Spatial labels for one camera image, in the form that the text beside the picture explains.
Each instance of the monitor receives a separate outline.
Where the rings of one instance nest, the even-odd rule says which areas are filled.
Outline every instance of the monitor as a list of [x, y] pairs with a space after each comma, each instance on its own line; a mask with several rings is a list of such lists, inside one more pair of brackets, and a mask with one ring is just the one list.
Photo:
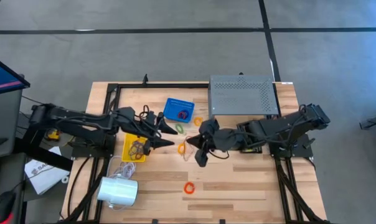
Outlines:
[[0, 62], [0, 93], [28, 88], [30, 85], [21, 75]]

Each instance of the gray floor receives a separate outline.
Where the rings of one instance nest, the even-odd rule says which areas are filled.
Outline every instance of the gray floor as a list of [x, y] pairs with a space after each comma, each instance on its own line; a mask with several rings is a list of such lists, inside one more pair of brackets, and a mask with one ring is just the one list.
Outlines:
[[[271, 28], [376, 27], [376, 0], [266, 0]], [[256, 0], [2, 0], [0, 30], [262, 27]], [[272, 33], [281, 80], [332, 120], [310, 135], [328, 219], [376, 223], [376, 32]], [[84, 110], [93, 81], [270, 75], [263, 33], [0, 35], [0, 60], [24, 95]], [[31, 104], [23, 101], [28, 113]], [[28, 223], [54, 222], [64, 187], [29, 202]]]

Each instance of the wooden table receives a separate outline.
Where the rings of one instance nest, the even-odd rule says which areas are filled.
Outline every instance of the wooden table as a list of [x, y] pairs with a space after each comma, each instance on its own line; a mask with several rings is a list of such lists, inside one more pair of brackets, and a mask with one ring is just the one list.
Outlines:
[[[93, 83], [87, 113], [102, 114], [108, 84]], [[298, 102], [293, 84], [275, 84], [282, 115], [297, 111]], [[119, 107], [131, 106], [139, 113], [144, 105], [148, 105], [157, 114], [163, 110], [168, 97], [194, 102], [194, 116], [208, 118], [207, 90], [200, 88], [170, 88], [167, 91], [159, 88], [125, 88], [121, 91]], [[252, 117], [223, 116], [217, 119], [221, 128], [235, 128], [237, 123]], [[174, 128], [176, 122], [167, 120], [167, 123]], [[183, 124], [183, 127], [188, 136], [198, 133], [198, 127], [193, 122]], [[115, 155], [122, 153], [124, 135], [122, 131], [117, 134]], [[178, 144], [186, 136], [163, 136], [176, 145], [152, 150], [146, 162], [136, 164], [136, 172], [132, 177], [139, 184], [135, 204], [122, 212], [114, 212], [104, 203], [101, 223], [150, 223], [152, 219], [158, 219], [160, 223], [218, 223], [220, 219], [226, 219], [227, 223], [284, 223], [275, 163], [266, 147], [263, 147], [263, 154], [240, 154], [232, 151], [230, 158], [226, 160], [209, 155], [207, 166], [201, 168], [194, 155], [186, 162], [177, 153]], [[71, 183], [83, 161], [81, 158], [73, 163], [62, 207], [62, 215], [65, 217]], [[87, 162], [78, 177], [72, 195], [72, 210], [87, 192], [92, 161], [90, 159]], [[326, 219], [314, 167], [302, 158], [294, 158], [292, 162], [299, 193], [319, 217]], [[118, 165], [119, 162], [114, 161], [111, 172]], [[187, 181], [195, 184], [192, 195], [183, 191]], [[291, 216], [295, 219], [290, 193], [288, 198]], [[96, 194], [92, 201], [90, 219], [94, 217], [95, 205]]]

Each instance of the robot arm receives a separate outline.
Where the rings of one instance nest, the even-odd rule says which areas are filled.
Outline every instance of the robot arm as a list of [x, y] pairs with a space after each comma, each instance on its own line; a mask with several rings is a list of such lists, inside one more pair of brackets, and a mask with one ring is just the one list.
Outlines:
[[205, 167], [207, 154], [216, 149], [221, 151], [243, 150], [260, 147], [268, 142], [288, 148], [291, 143], [307, 131], [324, 129], [329, 118], [319, 105], [302, 105], [299, 111], [278, 119], [261, 119], [237, 125], [237, 129], [220, 129], [216, 119], [204, 121], [198, 135], [187, 142], [199, 150], [195, 159]]
[[38, 129], [57, 128], [58, 130], [83, 138], [96, 146], [105, 144], [106, 135], [115, 135], [119, 128], [130, 134], [147, 138], [144, 154], [149, 155], [150, 147], [171, 146], [174, 143], [161, 138], [161, 133], [178, 134], [164, 121], [163, 113], [157, 116], [153, 111], [143, 111], [135, 115], [131, 107], [119, 108], [110, 114], [94, 115], [68, 110], [53, 104], [35, 105], [30, 124]]

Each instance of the blue box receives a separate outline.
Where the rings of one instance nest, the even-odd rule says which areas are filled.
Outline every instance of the blue box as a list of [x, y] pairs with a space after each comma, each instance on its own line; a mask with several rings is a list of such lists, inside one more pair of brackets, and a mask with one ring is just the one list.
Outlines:
[[[188, 123], [192, 118], [192, 114], [194, 113], [194, 106], [195, 103], [168, 98], [163, 114], [167, 119]], [[184, 112], [187, 117], [185, 119], [179, 118], [178, 114], [180, 112]]]

